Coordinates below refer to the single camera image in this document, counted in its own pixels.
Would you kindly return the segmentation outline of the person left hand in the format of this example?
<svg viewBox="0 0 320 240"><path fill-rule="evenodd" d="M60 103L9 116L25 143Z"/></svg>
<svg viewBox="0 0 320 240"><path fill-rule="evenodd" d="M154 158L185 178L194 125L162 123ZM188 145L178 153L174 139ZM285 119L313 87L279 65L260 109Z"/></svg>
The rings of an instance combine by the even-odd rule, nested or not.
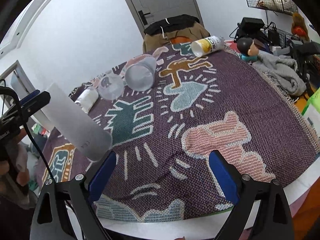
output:
<svg viewBox="0 0 320 240"><path fill-rule="evenodd" d="M29 193L28 181L30 179L27 168L28 154L22 139L27 135L21 129L18 135L7 142L1 142L1 176L9 175L13 181L13 190L26 196Z"/></svg>

